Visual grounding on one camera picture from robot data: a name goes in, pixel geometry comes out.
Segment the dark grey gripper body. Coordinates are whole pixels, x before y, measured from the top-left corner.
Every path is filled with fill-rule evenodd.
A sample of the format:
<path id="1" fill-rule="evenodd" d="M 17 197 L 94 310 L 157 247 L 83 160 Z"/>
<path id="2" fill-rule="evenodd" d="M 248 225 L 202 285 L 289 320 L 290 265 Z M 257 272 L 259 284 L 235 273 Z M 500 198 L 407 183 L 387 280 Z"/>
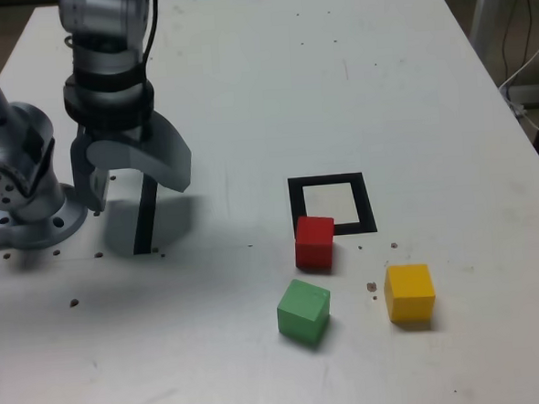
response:
<path id="1" fill-rule="evenodd" d="M 149 126 L 147 124 L 137 126 L 124 131 L 93 130 L 86 126 L 79 126 L 79 140 L 81 144 L 89 146 L 96 142 L 118 142 L 121 144 L 140 144 L 147 139 Z"/>

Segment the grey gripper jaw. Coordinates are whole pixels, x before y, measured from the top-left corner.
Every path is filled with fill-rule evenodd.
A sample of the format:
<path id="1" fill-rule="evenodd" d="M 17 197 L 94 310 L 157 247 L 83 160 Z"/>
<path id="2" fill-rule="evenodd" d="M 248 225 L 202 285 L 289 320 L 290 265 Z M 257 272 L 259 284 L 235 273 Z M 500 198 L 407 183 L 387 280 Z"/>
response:
<path id="1" fill-rule="evenodd" d="M 99 169 L 133 169 L 158 184 L 183 193 L 191 184 L 192 152 L 175 127 L 153 112 L 145 123 L 147 139 L 140 144 L 96 142 L 87 149 L 90 162 Z"/>
<path id="2" fill-rule="evenodd" d="M 86 133 L 86 128 L 79 125 L 77 135 L 70 147 L 71 171 L 77 198 L 90 211 L 102 212 L 106 206 L 109 184 L 109 172 L 93 165 L 87 149 L 93 140 Z"/>

